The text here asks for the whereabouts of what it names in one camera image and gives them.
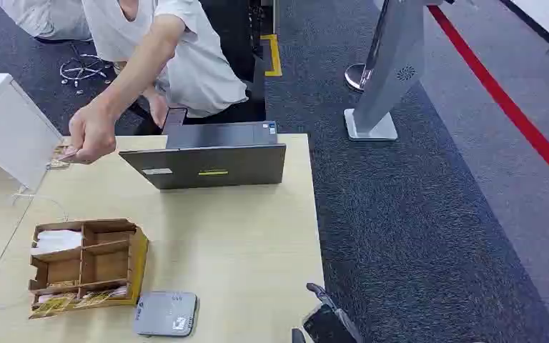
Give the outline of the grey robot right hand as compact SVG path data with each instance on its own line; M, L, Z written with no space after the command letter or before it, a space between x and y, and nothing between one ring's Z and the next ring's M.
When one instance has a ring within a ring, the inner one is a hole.
M307 342L308 334L312 342L364 342L355 323L347 312L338 307L326 290L318 284L306 283L320 303L303 319L302 327L291 329L291 342Z

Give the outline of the person's right hand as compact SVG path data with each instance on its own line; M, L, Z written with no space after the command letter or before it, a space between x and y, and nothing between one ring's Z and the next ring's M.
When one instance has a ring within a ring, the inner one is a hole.
M92 101L79 109L69 122L71 144L65 160L77 164L92 164L116 149L115 124L120 111L107 104Z

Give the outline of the person's left hand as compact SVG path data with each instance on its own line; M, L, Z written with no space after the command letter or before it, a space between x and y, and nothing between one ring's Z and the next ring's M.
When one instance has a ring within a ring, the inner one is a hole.
M142 96L149 103L149 110L153 122L162 129L169 111L167 100L153 86L146 88L142 93Z

